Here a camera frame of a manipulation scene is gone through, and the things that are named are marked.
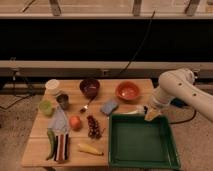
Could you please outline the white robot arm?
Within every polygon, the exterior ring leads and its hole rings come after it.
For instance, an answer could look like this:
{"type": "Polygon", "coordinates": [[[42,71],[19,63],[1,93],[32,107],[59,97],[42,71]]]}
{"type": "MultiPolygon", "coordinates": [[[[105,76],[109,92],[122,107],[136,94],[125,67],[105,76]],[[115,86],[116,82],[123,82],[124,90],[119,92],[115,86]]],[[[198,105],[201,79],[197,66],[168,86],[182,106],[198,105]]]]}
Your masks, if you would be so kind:
{"type": "Polygon", "coordinates": [[[213,122],[213,95],[195,87],[194,81],[195,75],[190,69],[182,68],[162,73],[158,79],[158,87],[149,98],[145,120],[152,121],[160,115],[162,108],[167,107],[174,98],[178,98],[213,122]]]}

